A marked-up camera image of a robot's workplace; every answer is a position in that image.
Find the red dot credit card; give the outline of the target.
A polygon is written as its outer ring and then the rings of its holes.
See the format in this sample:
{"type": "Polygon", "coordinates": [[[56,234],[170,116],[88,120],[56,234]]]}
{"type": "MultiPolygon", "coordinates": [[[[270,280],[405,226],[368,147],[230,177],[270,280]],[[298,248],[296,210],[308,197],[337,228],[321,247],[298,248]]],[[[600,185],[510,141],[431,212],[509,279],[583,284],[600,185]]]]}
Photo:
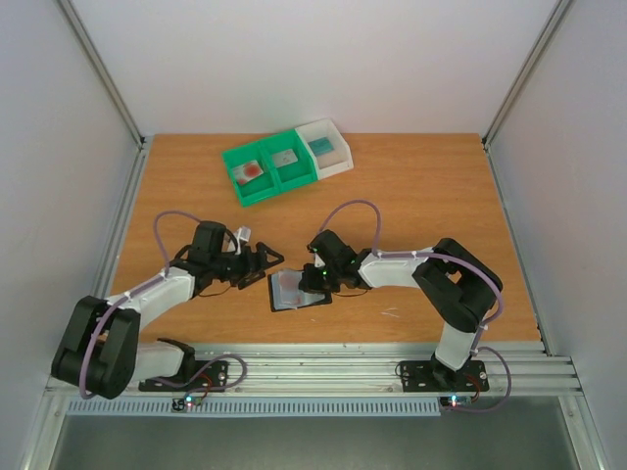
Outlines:
{"type": "Polygon", "coordinates": [[[237,165],[232,170],[232,175],[239,186],[244,186],[255,179],[263,176],[263,167],[257,160],[245,162],[237,165]]]}

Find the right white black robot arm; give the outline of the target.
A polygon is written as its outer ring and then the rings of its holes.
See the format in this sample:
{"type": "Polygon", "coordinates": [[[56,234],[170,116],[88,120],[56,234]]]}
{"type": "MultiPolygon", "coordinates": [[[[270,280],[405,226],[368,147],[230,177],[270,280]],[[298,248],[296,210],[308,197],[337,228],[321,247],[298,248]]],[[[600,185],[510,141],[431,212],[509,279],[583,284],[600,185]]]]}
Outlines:
{"type": "Polygon", "coordinates": [[[314,262],[304,266],[299,283],[304,292],[403,287],[423,293],[444,321],[430,359],[431,375],[441,390],[465,379],[466,364],[477,350],[482,332],[505,306],[501,279],[452,238],[418,251],[371,248],[356,252],[333,231],[324,230],[308,249],[314,262]]]}

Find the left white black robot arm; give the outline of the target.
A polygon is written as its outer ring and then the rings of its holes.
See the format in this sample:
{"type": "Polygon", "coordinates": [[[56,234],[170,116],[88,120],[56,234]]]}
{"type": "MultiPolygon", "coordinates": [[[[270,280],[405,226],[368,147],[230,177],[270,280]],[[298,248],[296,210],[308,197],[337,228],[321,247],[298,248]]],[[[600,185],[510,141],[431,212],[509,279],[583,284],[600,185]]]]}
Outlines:
{"type": "Polygon", "coordinates": [[[194,349],[168,338],[140,345],[140,332],[214,282],[243,290],[283,263],[282,254],[263,242],[251,246],[249,237],[246,227],[231,232],[219,222],[201,221],[191,243],[149,280],[107,299],[80,299],[53,357],[51,376],[76,386],[85,400],[114,399],[132,382],[191,387],[204,371],[194,349]]]}

